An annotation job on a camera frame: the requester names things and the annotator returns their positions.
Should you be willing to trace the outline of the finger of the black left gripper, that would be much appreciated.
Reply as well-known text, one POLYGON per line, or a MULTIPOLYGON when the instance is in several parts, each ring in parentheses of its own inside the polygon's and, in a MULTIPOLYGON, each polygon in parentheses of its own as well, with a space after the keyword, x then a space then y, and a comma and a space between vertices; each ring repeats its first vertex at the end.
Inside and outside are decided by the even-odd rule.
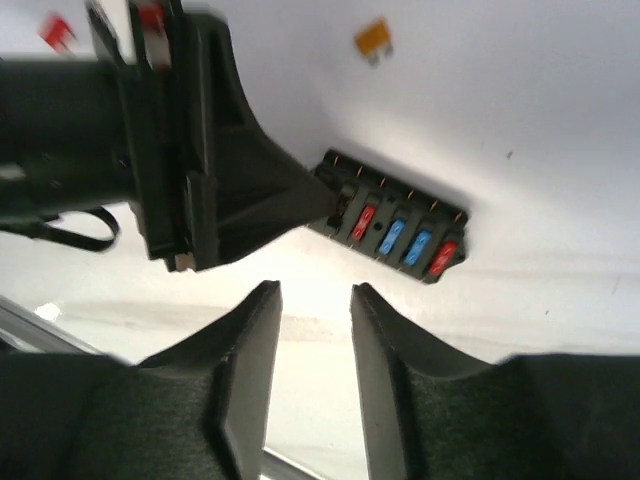
POLYGON ((187 176, 196 270, 253 253, 298 226, 328 216, 335 194, 278 146, 242 88, 230 31, 209 13, 185 16, 190 143, 187 176))

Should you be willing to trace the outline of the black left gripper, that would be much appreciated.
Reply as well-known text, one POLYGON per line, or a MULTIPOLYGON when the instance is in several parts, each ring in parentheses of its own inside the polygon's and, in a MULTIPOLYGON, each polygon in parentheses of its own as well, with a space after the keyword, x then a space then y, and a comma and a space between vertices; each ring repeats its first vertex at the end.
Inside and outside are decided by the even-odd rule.
POLYGON ((87 14, 96 55, 1 63, 1 229, 89 252, 111 241, 55 226, 69 212, 103 221, 131 205, 146 252, 176 271, 219 260, 210 119, 186 85, 187 16, 177 1, 127 5, 136 60, 124 60, 96 2, 87 14))

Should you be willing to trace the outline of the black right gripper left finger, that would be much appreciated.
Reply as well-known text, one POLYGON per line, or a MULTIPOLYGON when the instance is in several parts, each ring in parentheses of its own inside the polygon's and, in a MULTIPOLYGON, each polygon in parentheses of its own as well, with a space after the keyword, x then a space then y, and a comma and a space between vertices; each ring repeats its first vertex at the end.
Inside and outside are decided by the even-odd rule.
POLYGON ((276 281, 136 365, 1 357, 5 479, 256 479, 280 330, 276 281))

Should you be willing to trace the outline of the red blade fuse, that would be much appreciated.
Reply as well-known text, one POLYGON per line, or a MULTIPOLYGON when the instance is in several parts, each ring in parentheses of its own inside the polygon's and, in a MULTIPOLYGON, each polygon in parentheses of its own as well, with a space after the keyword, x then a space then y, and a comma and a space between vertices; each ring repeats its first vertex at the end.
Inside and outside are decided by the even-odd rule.
POLYGON ((69 52, 77 39, 69 23, 58 13, 49 13, 39 29, 40 38, 58 53, 69 52))

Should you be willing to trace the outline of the black fuse box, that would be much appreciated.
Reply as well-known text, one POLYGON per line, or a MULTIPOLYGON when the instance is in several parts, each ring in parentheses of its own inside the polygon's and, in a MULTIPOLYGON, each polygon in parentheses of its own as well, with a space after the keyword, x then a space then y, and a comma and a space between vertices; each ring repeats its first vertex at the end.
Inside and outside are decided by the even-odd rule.
POLYGON ((311 230, 425 284, 467 259, 466 210, 337 150, 314 174, 337 204, 311 230))

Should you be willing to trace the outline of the orange blade fuse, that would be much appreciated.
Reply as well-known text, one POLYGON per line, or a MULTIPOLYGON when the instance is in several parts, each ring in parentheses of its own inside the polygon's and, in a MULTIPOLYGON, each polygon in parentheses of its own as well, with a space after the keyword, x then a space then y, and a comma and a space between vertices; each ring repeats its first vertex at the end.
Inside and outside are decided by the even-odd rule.
POLYGON ((354 45, 362 58, 375 68, 382 58, 394 54, 391 31, 384 17, 379 17, 354 35, 354 45))

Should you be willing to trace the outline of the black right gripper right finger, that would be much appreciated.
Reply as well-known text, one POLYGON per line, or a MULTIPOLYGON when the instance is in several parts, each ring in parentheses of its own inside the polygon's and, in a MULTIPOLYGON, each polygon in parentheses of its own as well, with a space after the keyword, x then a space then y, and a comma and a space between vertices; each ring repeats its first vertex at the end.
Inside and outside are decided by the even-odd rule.
POLYGON ((639 360, 521 354, 489 364, 352 290, 373 479, 635 479, 639 360))

